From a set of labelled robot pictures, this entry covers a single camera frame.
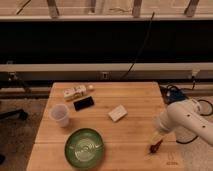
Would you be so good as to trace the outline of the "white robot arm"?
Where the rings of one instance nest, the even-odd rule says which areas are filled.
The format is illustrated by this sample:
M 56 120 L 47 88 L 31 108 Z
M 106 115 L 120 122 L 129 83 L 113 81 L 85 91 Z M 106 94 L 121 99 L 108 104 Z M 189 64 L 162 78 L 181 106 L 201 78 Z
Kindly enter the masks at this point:
M 154 119 L 154 133 L 150 144 L 155 145 L 176 127 L 182 126 L 213 146 L 213 123 L 200 116 L 201 105 L 195 99 L 186 99 L 169 104 Z

